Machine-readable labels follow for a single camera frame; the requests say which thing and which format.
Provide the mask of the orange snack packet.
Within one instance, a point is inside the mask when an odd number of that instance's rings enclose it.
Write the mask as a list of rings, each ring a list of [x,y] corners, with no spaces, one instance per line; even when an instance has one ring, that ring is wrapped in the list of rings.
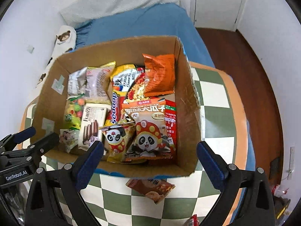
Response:
[[[173,94],[176,79],[174,55],[142,55],[145,65],[144,96]]]

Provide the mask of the grey white blanket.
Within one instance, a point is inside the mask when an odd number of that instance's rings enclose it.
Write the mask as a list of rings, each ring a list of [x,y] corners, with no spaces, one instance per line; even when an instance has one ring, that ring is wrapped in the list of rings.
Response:
[[[92,19],[167,3],[180,5],[180,0],[77,0],[62,9],[60,14],[67,25],[78,27]]]

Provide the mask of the cardboard box blue print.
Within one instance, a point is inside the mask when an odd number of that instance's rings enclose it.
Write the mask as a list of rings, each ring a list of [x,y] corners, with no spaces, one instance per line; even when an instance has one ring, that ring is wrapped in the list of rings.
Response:
[[[85,66],[101,66],[115,61],[121,64],[142,64],[142,54],[153,56],[173,54],[175,63],[175,101],[177,121],[177,148],[174,161],[151,162],[143,164],[117,164],[100,161],[96,173],[127,178],[154,178],[189,176],[195,171],[198,158],[196,145],[201,140],[201,118],[198,93],[194,85],[190,64],[184,48],[177,37],[143,36],[113,40],[88,47],[82,47],[72,53],[63,54],[52,65],[48,77],[38,97],[33,118],[36,134],[31,143],[45,136],[43,125],[47,120],[54,122],[52,129],[58,133],[63,126],[67,91],[58,93],[52,88],[55,80],[61,76],[68,78],[70,73]]]

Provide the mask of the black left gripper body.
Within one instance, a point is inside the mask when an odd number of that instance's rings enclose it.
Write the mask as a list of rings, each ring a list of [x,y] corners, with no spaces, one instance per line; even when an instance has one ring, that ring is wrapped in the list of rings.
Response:
[[[1,189],[31,180],[42,156],[59,144],[59,135],[51,132],[26,149],[14,149],[35,134],[35,128],[29,127],[1,140]]]

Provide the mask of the yellow panda snack bag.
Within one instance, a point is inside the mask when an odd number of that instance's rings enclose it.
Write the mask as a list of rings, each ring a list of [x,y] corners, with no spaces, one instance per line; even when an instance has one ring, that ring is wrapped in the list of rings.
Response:
[[[117,124],[100,128],[109,144],[107,162],[121,163],[136,132],[134,124]]]

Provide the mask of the white barcode snack packet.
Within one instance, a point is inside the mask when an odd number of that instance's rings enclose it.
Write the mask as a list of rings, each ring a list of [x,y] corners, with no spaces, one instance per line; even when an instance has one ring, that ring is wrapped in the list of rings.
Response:
[[[68,97],[79,96],[85,93],[87,67],[71,73],[68,77]]]

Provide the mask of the bear print pillow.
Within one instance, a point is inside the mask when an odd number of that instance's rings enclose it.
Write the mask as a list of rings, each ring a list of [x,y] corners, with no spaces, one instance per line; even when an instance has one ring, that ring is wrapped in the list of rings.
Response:
[[[67,25],[63,25],[60,27],[59,32],[56,35],[52,55],[50,56],[50,60],[44,72],[42,73],[36,87],[42,85],[42,82],[46,79],[47,73],[49,72],[50,68],[52,67],[53,63],[57,58],[75,49],[76,39],[77,33],[73,27]]]

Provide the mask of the orange panda sunflower seed bag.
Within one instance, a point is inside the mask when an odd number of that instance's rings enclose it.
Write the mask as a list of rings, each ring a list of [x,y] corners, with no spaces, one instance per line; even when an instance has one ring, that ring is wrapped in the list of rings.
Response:
[[[165,123],[165,98],[123,103],[122,109],[135,122],[136,136],[125,154],[125,161],[171,159]]]

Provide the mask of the blue bed sheet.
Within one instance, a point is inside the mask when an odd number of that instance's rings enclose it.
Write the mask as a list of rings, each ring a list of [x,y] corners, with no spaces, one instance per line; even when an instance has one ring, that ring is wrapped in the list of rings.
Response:
[[[112,16],[93,19],[75,28],[79,49],[96,43],[138,36],[177,36],[184,52],[195,63],[192,67],[203,121],[202,136],[211,149],[227,163],[253,170],[255,156],[250,136],[239,138],[230,93],[237,92],[230,76],[214,67],[205,43],[186,10],[173,3],[134,9]]]

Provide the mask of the brown snack packet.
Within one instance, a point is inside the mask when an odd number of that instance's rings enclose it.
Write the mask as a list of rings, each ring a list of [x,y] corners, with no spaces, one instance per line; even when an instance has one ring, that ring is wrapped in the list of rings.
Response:
[[[176,187],[165,180],[147,179],[138,180],[130,179],[126,186],[151,199],[158,204]]]

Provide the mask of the red triangular snack packet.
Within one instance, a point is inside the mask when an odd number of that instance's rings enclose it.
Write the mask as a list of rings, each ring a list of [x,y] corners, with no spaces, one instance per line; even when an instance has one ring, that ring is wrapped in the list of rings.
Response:
[[[192,215],[184,224],[184,226],[199,226],[198,216],[196,214]]]

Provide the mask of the red Seddap snack pack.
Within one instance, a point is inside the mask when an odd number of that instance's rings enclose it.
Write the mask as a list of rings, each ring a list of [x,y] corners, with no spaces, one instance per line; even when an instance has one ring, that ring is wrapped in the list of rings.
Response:
[[[118,90],[112,91],[111,110],[105,121],[105,126],[111,126],[123,122],[122,104],[125,100],[125,93]]]

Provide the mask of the Franzzi cookie pack cream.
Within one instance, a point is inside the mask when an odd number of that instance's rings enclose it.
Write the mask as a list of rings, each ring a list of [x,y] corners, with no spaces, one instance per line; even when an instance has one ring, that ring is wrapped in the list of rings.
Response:
[[[103,133],[99,128],[105,125],[110,109],[107,104],[86,103],[78,138],[79,149],[87,151],[94,141],[102,141]]]

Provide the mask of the small pale snack packet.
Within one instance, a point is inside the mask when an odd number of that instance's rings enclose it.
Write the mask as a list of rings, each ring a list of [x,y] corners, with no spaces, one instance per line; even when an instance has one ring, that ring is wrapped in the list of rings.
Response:
[[[67,153],[78,145],[80,131],[78,129],[61,129],[60,142],[64,145],[64,150]]]

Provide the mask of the red green snack box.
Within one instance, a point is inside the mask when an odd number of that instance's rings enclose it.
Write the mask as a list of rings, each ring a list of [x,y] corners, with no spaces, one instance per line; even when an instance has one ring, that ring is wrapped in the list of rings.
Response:
[[[176,103],[165,100],[165,125],[168,134],[168,142],[173,157],[176,156],[177,128],[176,128]]]

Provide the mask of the red cheese snack packet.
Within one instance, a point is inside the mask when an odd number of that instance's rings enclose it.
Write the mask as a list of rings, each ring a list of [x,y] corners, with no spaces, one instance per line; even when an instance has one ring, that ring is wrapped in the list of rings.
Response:
[[[108,97],[110,76],[115,69],[116,62],[109,62],[100,67],[88,67],[86,71],[86,103],[111,104]]]

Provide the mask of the white closet door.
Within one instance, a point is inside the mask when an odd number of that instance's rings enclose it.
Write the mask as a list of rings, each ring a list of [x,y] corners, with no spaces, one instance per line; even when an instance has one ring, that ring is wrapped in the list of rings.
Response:
[[[191,0],[195,27],[235,31],[246,0]]]

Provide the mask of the colourful candy bag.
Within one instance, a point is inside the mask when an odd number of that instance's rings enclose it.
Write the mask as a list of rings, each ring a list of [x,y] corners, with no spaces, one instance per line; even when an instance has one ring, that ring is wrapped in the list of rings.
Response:
[[[66,101],[64,110],[63,127],[65,129],[81,128],[82,115],[85,106],[84,95],[71,96]]]

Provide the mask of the Korean cheese buldak noodle bag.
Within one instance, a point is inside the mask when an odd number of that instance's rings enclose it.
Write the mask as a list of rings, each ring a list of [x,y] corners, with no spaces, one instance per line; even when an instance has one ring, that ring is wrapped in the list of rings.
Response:
[[[111,75],[112,103],[131,103],[149,99],[144,96],[145,68],[134,64],[116,67]]]

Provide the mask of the plastic bottle on floor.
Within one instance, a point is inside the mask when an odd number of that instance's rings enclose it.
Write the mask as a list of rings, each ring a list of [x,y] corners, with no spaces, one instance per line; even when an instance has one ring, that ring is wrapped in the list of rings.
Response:
[[[276,184],[272,187],[271,193],[273,196],[280,198],[286,195],[288,190],[289,188],[287,188],[286,186]]]

